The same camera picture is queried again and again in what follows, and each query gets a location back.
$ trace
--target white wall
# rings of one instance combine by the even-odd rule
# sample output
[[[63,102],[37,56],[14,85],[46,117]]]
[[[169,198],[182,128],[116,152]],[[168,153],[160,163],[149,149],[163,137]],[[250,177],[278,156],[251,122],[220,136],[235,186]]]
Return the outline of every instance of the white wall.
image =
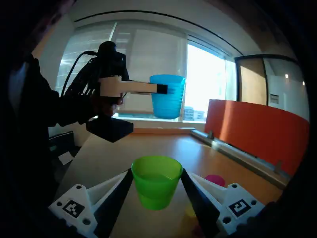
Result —
[[[55,89],[59,65],[73,31],[73,22],[68,15],[65,15],[57,23],[54,31],[50,33],[49,39],[44,39],[46,43],[38,60],[40,62],[41,74],[48,81],[52,89]]]
[[[72,7],[69,15],[72,20],[77,20],[88,15],[115,10],[146,10],[180,17],[201,25],[237,47],[243,54],[261,53],[258,45],[249,34],[229,16],[204,0],[90,0],[77,1]],[[98,21],[123,19],[139,19],[156,21],[175,27],[186,29],[210,40],[215,46],[220,46],[233,56],[240,54],[224,41],[196,27],[190,23],[173,19],[166,16],[153,15],[149,13],[112,13],[100,15],[75,23],[76,26],[86,25]]]
[[[264,59],[264,64],[269,90],[269,106],[289,111],[309,121],[307,92],[299,66],[280,59]],[[278,104],[271,102],[270,94],[279,96]]]

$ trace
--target desk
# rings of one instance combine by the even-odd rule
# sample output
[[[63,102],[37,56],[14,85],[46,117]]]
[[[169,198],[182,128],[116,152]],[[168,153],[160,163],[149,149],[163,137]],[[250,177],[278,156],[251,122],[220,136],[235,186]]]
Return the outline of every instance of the desk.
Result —
[[[172,157],[188,172],[201,177],[220,175],[226,186],[237,182],[263,204],[279,198],[280,189],[196,140],[190,132],[190,129],[135,129],[133,134],[116,143],[92,135],[71,163],[56,198],[75,184],[93,187],[127,170],[135,159],[149,155]],[[188,204],[190,201],[180,180],[166,209],[147,210],[141,206],[132,182],[111,238],[195,237],[192,231],[198,222],[186,215]]]

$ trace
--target orange panel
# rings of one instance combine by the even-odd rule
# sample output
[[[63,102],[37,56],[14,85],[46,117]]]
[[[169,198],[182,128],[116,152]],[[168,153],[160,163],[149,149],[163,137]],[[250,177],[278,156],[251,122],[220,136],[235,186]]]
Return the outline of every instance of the orange panel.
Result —
[[[205,132],[293,175],[308,143],[309,123],[274,107],[210,100]]]

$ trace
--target window blind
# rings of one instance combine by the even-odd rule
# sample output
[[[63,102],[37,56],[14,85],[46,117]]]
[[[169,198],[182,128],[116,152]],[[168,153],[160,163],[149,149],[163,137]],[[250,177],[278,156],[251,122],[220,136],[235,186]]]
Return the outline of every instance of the window blind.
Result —
[[[86,50],[98,51],[99,45],[109,40],[115,23],[103,23],[98,25],[89,25],[75,29],[64,50],[63,57],[59,66],[55,90],[61,93],[65,79],[73,66],[76,58]],[[77,62],[67,87],[72,83],[77,73],[94,56],[83,55]]]
[[[157,74],[186,76],[184,33],[146,23],[118,23],[112,40],[117,51],[126,54],[131,80],[148,83]],[[151,95],[128,93],[118,112],[152,114]]]
[[[97,51],[99,45],[109,38],[116,43],[116,50],[126,55],[131,80],[148,83],[150,76],[156,74],[186,76],[187,35],[185,33],[145,21],[103,22],[79,27],[74,31],[59,67],[56,84],[58,92],[61,92],[68,72],[79,54],[86,50]],[[67,86],[92,57],[80,58]],[[128,93],[118,111],[152,114],[151,95]]]

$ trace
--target black cable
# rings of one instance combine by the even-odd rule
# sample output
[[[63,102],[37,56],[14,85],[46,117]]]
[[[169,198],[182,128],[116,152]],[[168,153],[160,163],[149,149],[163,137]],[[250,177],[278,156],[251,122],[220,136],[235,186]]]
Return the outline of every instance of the black cable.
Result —
[[[77,64],[77,62],[78,62],[78,60],[79,60],[79,58],[80,58],[82,55],[84,55],[84,54],[90,55],[90,56],[95,56],[95,55],[97,55],[96,52],[89,50],[89,51],[84,51],[84,52],[82,52],[82,53],[77,57],[77,59],[75,60],[75,62],[74,62],[74,64],[73,64],[73,66],[72,66],[70,72],[69,72],[68,75],[67,75],[67,78],[66,78],[66,80],[65,80],[65,83],[64,83],[64,86],[63,86],[63,89],[62,89],[61,97],[64,96],[64,91],[65,91],[65,88],[66,88],[66,86],[67,86],[68,80],[69,80],[69,78],[70,78],[70,76],[71,76],[71,74],[72,74],[72,71],[74,70],[74,68],[75,68],[75,66],[76,66],[76,64]]]

